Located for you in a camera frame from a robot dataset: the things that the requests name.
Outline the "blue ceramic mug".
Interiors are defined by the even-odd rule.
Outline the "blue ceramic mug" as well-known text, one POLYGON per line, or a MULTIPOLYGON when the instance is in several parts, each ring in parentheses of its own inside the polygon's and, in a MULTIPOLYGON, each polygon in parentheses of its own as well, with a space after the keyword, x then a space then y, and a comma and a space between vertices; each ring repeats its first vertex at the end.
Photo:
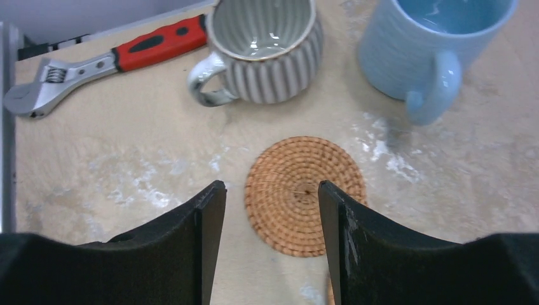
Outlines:
POLYGON ((405 103, 412 124, 429 125, 516 8, 516 1, 379 1, 358 44, 359 66, 375 89, 405 103))

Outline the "round woven coaster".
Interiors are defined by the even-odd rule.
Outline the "round woven coaster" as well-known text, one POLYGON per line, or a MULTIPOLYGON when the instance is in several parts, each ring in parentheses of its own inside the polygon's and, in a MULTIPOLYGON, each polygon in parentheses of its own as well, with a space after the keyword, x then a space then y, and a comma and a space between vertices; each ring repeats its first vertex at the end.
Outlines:
POLYGON ((245 209, 258 236, 294 257, 325 254, 318 185, 329 180, 367 203, 366 184, 353 158, 335 143, 310 136, 290 137, 267 148, 251 166, 245 209))

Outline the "grey ribbed cup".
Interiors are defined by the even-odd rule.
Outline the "grey ribbed cup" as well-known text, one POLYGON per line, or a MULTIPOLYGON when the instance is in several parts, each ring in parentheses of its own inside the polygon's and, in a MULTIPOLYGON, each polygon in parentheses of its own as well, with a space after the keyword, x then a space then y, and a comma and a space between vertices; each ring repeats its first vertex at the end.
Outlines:
POLYGON ((210 55, 187 79, 205 107, 284 102, 319 71, 324 32, 315 1, 218 1, 205 27, 210 55))

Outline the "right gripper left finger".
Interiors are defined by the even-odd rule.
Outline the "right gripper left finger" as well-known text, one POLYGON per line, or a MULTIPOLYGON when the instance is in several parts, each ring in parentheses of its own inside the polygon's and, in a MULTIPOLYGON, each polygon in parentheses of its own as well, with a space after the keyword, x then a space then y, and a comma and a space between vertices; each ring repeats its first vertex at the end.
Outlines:
POLYGON ((216 180, 107 242, 1 235, 2 304, 209 304, 226 208, 216 180))

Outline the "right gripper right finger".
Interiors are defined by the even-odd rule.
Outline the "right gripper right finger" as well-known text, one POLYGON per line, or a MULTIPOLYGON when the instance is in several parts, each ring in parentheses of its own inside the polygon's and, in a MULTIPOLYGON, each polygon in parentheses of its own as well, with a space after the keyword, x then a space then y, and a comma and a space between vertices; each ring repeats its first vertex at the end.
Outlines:
POLYGON ((336 304, 537 304, 538 235, 459 244, 405 227, 332 182, 318 187, 336 304))

